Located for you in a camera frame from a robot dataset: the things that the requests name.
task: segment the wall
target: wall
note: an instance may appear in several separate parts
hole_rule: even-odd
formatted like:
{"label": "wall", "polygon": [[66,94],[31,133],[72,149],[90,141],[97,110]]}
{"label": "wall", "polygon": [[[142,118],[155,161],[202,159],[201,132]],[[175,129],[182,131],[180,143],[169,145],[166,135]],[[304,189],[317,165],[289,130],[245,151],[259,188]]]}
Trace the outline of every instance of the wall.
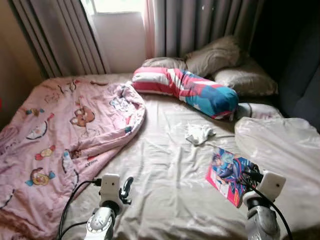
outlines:
{"label": "wall", "polygon": [[110,72],[132,73],[139,68],[146,59],[141,13],[98,13],[91,17]]}
{"label": "wall", "polygon": [[0,15],[1,130],[43,78],[8,1],[0,0]]}

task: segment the window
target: window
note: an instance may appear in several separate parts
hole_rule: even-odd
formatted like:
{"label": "window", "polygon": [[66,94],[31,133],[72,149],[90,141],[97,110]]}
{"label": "window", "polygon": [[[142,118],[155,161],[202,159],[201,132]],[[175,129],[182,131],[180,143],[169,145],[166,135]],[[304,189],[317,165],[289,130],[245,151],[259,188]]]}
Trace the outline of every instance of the window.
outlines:
{"label": "window", "polygon": [[142,12],[144,0],[85,0],[89,13],[112,14]]}

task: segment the pink curtain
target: pink curtain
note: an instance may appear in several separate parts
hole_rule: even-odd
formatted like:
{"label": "pink curtain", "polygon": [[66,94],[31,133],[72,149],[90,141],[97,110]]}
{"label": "pink curtain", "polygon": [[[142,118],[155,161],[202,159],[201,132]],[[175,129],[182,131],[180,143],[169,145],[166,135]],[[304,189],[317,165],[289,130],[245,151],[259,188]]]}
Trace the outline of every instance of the pink curtain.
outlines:
{"label": "pink curtain", "polygon": [[143,24],[145,31],[145,57],[155,56],[155,15],[153,0],[144,1]]}

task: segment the teddy bear print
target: teddy bear print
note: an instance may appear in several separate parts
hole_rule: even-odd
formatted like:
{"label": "teddy bear print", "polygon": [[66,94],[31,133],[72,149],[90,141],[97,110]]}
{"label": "teddy bear print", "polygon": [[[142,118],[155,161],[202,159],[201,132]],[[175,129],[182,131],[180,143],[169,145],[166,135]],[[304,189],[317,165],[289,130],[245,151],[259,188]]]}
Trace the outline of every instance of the teddy bear print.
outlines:
{"label": "teddy bear print", "polygon": [[77,109],[74,115],[75,117],[70,120],[70,123],[79,127],[85,127],[87,123],[95,120],[95,114],[87,106]]}

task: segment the white pillow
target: white pillow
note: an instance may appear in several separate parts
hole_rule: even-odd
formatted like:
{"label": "white pillow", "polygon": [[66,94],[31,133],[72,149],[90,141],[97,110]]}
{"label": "white pillow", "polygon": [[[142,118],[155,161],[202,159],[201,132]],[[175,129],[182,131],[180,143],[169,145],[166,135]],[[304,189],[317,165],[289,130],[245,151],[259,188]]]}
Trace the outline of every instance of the white pillow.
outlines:
{"label": "white pillow", "polygon": [[249,117],[253,119],[283,118],[280,111],[274,106],[248,102],[238,104],[235,117],[237,119],[242,117]]}
{"label": "white pillow", "polygon": [[247,57],[240,66],[219,70],[212,77],[217,84],[232,88],[239,96],[278,93],[278,84],[251,57]]}

